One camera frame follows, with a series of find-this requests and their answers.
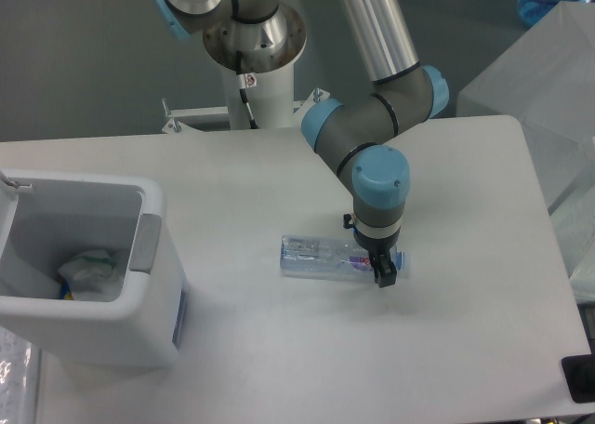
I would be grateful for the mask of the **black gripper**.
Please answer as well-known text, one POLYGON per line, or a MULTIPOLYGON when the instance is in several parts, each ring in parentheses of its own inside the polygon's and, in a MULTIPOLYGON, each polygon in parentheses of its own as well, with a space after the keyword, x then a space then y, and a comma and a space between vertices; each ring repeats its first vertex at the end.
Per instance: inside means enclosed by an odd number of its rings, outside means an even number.
POLYGON ((352 231, 359 247, 369 253, 370 264, 374 271, 377 286, 384 288, 394 285, 398 270, 390 256, 390 250, 396 245, 400 232, 395 232, 384 238, 372 238, 356 230, 355 217, 352 213, 343 215, 343 228, 352 231))

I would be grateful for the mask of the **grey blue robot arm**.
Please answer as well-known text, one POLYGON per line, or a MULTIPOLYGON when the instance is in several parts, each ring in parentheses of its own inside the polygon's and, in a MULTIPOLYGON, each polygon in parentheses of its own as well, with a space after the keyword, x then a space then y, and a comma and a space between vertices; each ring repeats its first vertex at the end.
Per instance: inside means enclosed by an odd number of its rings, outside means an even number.
POLYGON ((403 266, 400 235, 410 169, 390 141, 445 108, 441 73, 420 64, 398 0, 340 0, 373 93, 355 106, 313 96, 297 107, 294 65, 306 45, 302 18, 281 0, 153 0, 177 38, 199 33, 221 70, 230 127, 297 126, 349 191, 343 219, 377 285, 403 266))

